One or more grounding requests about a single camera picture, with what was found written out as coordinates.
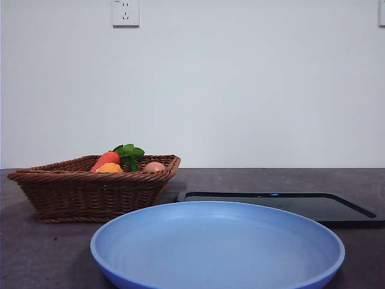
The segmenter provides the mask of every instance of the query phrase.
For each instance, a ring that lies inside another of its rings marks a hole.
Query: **basket rim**
[[[105,173],[93,173],[83,170],[43,170],[46,166],[60,165],[65,164],[70,161],[78,161],[84,158],[99,157],[100,155],[86,155],[83,157],[75,158],[72,160],[60,161],[52,164],[45,164],[43,166],[35,166],[27,169],[17,169],[14,172],[8,174],[9,179],[17,180],[20,176],[33,176],[36,175],[39,178],[57,178],[57,179],[68,179],[68,178],[80,178],[82,177],[84,181],[86,178],[89,181],[124,181],[124,180],[137,180],[137,181],[162,181],[172,178],[176,171],[178,170],[180,164],[180,158],[176,155],[145,155],[145,157],[172,157],[171,163],[166,167],[165,170],[158,172],[123,172],[123,173],[114,173],[114,172],[105,172]]]

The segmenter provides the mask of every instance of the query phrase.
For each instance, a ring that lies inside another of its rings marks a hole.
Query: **white wall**
[[[181,167],[384,167],[377,0],[1,3],[2,168],[133,142]]]

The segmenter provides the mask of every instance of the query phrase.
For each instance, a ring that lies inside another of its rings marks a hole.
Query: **toy vegetable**
[[[96,170],[97,173],[123,173],[122,168],[116,163],[106,163]]]
[[[137,172],[138,167],[136,161],[144,155],[144,150],[136,148],[132,143],[120,145],[114,148],[113,152],[120,155],[120,163],[128,164],[130,172]]]
[[[163,164],[158,163],[157,161],[153,161],[152,163],[146,164],[143,171],[144,172],[159,172],[159,171],[165,170],[165,169],[166,169],[166,167]]]
[[[100,156],[96,164],[90,169],[90,172],[91,173],[96,172],[98,168],[100,168],[102,165],[106,163],[120,164],[120,155],[117,152],[111,152],[111,151],[105,152]]]

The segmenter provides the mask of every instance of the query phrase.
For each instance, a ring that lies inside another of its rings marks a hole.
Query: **orange vegetable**
[[[117,152],[105,152],[100,156],[96,164],[90,169],[91,173],[96,172],[98,168],[106,163],[120,164],[120,155]]]
[[[122,168],[116,163],[105,163],[96,170],[97,173],[123,173]]]

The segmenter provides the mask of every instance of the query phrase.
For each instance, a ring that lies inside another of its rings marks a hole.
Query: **green leaves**
[[[139,160],[144,155],[144,150],[136,148],[132,143],[120,145],[114,148],[114,152],[120,155],[120,163],[128,164],[131,172],[136,172],[137,166],[135,161]]]

